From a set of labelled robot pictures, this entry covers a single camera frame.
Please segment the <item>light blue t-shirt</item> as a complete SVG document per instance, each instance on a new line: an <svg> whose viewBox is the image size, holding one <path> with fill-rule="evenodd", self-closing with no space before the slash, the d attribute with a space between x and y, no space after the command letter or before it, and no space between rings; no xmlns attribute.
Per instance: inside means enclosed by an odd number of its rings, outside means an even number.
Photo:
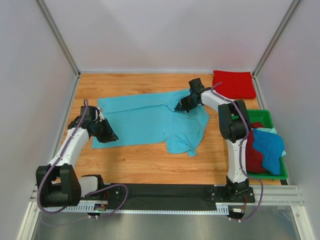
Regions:
<svg viewBox="0 0 320 240"><path fill-rule="evenodd" d="M188 89L164 93L100 98L103 116L118 136L117 141L92 140L93 149L157 144L164 142L170 154L196 156L210 116L203 106L190 112L175 111Z"/></svg>

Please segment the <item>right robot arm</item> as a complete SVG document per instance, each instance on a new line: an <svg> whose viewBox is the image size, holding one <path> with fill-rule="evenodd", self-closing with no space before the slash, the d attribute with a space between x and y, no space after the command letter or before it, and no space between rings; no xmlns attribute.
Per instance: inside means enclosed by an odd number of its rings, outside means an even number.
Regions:
<svg viewBox="0 0 320 240"><path fill-rule="evenodd" d="M225 196L229 201L236 202L249 190L246 145L250 121L246 104L243 100L233 100L214 89L207 89L191 91L190 95L178 101L174 110L188 113L198 106L208 106L218 113L220 134L225 139L228 150Z"/></svg>

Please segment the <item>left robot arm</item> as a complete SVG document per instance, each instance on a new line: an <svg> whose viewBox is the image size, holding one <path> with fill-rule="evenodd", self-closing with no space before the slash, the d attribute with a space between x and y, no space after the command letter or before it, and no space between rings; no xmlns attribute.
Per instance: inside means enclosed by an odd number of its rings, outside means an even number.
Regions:
<svg viewBox="0 0 320 240"><path fill-rule="evenodd" d="M93 120L85 117L81 125L76 117L68 126L67 136L54 158L35 172L37 184L37 204L44 212L46 208L77 206L81 198L89 195L94 201L105 196L103 178L99 174L89 174L78 178L75 166L90 137L102 143L114 142L119 138L108 121L102 117Z"/></svg>

